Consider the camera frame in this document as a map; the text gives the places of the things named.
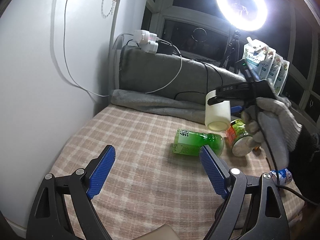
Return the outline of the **grey knitted gloved hand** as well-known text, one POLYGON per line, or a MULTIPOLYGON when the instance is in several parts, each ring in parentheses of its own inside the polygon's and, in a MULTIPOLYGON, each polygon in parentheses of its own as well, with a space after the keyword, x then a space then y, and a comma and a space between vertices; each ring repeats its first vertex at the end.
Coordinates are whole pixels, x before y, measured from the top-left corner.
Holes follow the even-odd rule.
POLYGON ((261 146, 273 169, 289 166, 289 154, 296 148, 303 125, 291 113, 291 102, 287 98, 256 98, 258 111, 254 107, 242 111, 241 118, 246 131, 252 136, 248 145, 261 146))

